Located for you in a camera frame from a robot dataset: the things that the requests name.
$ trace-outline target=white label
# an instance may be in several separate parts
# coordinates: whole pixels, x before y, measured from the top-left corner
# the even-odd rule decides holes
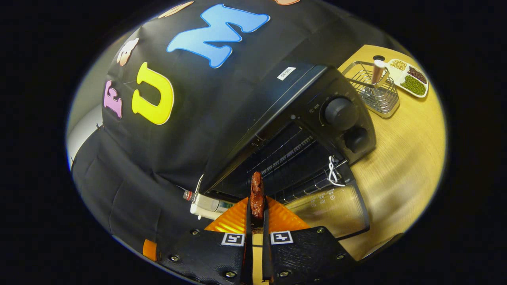
[[[221,201],[219,203],[218,207],[216,208],[215,212],[224,213],[225,211],[227,211],[232,206],[233,206],[233,204],[231,204],[231,203],[226,203],[226,202]]]
[[[293,72],[296,68],[295,67],[287,67],[280,75],[277,77],[280,80],[284,80],[285,77],[287,77],[291,72]]]

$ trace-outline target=sausage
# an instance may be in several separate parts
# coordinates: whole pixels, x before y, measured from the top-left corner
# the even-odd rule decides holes
[[[261,173],[256,171],[252,175],[250,194],[250,212],[253,233],[262,231],[264,223],[264,183]]]

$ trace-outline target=screw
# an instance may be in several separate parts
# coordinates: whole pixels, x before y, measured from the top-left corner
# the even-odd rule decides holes
[[[232,271],[229,271],[225,274],[225,277],[227,278],[234,278],[236,277],[236,273],[232,272]]]

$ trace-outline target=wire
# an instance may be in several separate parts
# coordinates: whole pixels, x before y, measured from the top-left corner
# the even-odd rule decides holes
[[[333,164],[333,156],[330,155],[329,156],[329,176],[328,176],[328,180],[329,180],[329,182],[331,182],[331,184],[333,184],[335,186],[345,187],[345,185],[343,185],[343,184],[338,184],[338,178],[336,177],[336,174],[335,174],[334,170],[335,170],[335,165]]]

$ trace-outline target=wooden table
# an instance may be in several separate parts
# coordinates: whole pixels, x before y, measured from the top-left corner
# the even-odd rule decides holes
[[[422,70],[414,59],[402,53],[370,45],[361,47],[338,70],[342,72],[357,60],[373,62],[376,55],[385,57],[385,62],[401,59]],[[370,216],[370,230],[339,241],[356,260],[407,231],[424,212],[439,185],[446,157],[446,123],[442,105],[429,79],[428,84],[425,98],[417,98],[398,88],[400,107],[388,119],[369,111],[377,145],[351,169]],[[301,217],[308,213],[308,200],[317,195],[286,206]],[[334,200],[334,205],[317,203],[313,207],[316,213],[313,219],[305,221],[311,227],[325,224],[331,232],[338,230],[333,227],[341,223],[335,221],[347,219],[347,210],[336,207],[339,201]],[[262,236],[254,235],[253,243],[262,244]],[[254,284],[261,284],[262,248],[253,250]]]

